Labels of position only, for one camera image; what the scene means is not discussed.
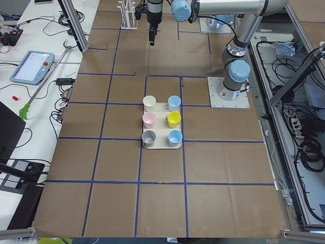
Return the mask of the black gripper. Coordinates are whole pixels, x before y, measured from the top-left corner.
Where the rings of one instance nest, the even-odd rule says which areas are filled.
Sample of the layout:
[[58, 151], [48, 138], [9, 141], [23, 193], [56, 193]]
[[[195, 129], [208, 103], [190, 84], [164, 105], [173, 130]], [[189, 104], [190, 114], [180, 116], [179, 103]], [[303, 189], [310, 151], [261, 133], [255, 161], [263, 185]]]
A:
[[155, 25], [162, 21], [163, 0], [148, 0], [147, 1], [147, 21], [149, 24], [149, 43], [154, 46], [155, 43]]

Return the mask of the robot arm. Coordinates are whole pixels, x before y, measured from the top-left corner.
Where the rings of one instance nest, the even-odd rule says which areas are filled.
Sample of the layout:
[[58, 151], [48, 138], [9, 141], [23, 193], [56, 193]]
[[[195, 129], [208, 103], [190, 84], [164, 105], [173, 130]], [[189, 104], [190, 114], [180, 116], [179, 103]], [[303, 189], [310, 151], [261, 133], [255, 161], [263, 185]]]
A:
[[178, 22], [195, 22], [198, 18], [215, 15], [242, 14], [243, 20], [234, 37], [222, 53], [225, 68], [223, 82], [217, 94], [226, 101], [238, 98], [241, 87], [250, 75], [250, 66], [243, 59], [249, 42], [264, 16], [272, 15], [286, 6], [287, 1], [171, 1], [171, 13]]

